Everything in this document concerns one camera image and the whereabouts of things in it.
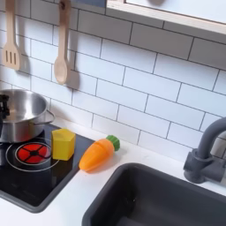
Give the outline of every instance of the tiled backsplash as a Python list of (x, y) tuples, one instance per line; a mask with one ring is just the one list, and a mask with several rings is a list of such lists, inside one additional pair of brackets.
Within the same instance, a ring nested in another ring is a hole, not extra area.
[[(0, 48), (5, 44), (0, 0)], [(57, 0), (17, 0), (21, 72), (0, 65), (0, 87), (46, 97), (58, 116), (184, 161), (226, 116), (226, 37), (72, 3), (66, 85), (57, 84)], [(226, 136), (213, 153), (223, 157)]]

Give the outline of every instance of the yellow block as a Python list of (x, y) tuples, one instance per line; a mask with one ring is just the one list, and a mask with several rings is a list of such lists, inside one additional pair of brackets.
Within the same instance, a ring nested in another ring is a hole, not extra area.
[(52, 158), (68, 161), (74, 154), (75, 133), (67, 129), (52, 131)]

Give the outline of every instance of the pot handle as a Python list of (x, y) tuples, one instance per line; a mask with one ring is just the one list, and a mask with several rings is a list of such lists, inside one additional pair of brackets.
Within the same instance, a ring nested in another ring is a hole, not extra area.
[(53, 117), (51, 120), (49, 120), (47, 122), (38, 122), (38, 123), (32, 123), (32, 124), (36, 125), (36, 124), (50, 124), (50, 123), (52, 123), (55, 120), (55, 115), (48, 109), (47, 109), (47, 112)]

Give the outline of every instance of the toy carrot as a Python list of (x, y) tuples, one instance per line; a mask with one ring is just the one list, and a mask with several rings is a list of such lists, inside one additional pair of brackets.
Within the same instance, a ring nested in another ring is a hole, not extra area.
[(106, 139), (100, 139), (83, 154), (79, 168), (84, 171), (93, 170), (104, 164), (119, 148), (119, 139), (112, 135), (109, 135)]

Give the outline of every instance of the wooden spoon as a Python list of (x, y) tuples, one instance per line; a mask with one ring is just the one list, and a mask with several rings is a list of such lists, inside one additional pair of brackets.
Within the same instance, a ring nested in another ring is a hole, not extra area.
[(59, 84), (64, 84), (70, 72), (67, 60), (68, 46), (68, 26), (70, 21), (71, 2), (70, 0), (61, 0), (59, 3), (60, 27), (59, 27), (59, 49), (58, 57), (54, 64), (56, 80)]
[(15, 1), (5, 0), (7, 42), (3, 49), (3, 64), (16, 71), (20, 68), (21, 53), (15, 35)]

